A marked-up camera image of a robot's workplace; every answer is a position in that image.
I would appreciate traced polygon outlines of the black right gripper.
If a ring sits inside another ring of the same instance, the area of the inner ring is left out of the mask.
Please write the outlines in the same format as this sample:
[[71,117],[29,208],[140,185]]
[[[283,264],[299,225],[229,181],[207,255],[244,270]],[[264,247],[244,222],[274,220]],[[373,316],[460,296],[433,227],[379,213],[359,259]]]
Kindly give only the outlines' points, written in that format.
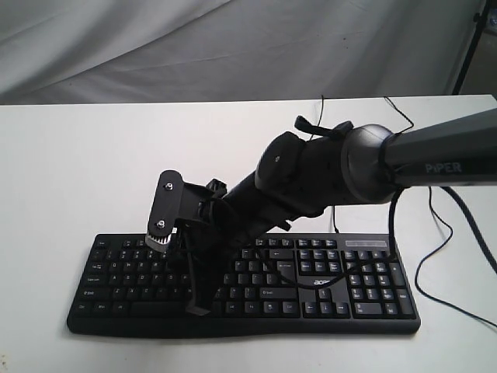
[[271,228],[285,225],[290,212],[257,190],[253,182],[241,182],[232,190],[222,182],[189,184],[185,195],[193,205],[178,227],[187,251],[192,291],[186,311],[208,315],[212,295],[221,286],[235,253]]

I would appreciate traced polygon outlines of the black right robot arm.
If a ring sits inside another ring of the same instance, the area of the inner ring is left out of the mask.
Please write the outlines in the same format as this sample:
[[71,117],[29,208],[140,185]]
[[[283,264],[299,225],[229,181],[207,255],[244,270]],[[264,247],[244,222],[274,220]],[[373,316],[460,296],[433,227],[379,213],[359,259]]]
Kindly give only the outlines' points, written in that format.
[[487,110],[415,131],[349,121],[325,128],[298,117],[298,132],[275,138],[255,170],[230,190],[210,185],[186,219],[193,296],[187,311],[206,315],[236,249],[271,228],[288,229],[327,207],[394,204],[409,187],[495,185],[496,112]]

